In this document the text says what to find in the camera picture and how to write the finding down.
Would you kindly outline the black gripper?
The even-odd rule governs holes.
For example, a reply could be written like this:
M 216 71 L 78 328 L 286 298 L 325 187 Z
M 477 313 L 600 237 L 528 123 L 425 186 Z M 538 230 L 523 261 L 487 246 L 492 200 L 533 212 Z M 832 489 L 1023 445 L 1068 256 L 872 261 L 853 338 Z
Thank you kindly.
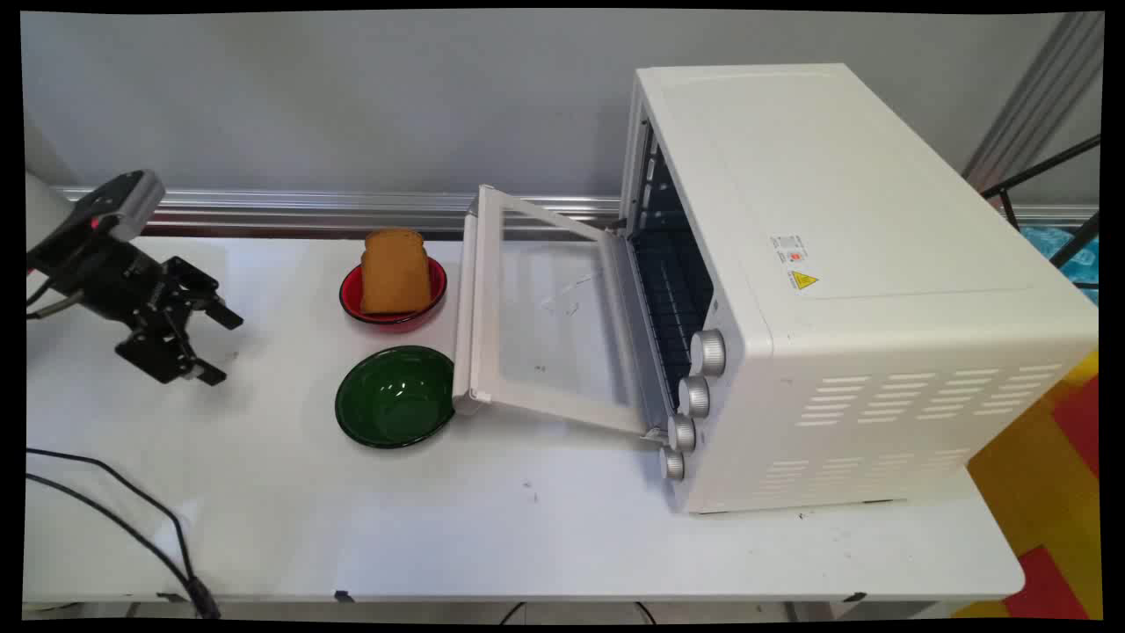
M 230 331 L 244 320 L 222 300 L 220 283 L 184 259 L 158 263 L 129 242 L 86 237 L 33 250 L 32 269 L 46 275 L 48 291 L 63 295 L 57 302 L 32 309 L 32 320 L 81 305 L 130 331 L 116 345 L 116 355 L 158 383 L 197 378 L 214 386 L 228 378 L 194 352 L 186 324 L 192 311 L 205 313 Z

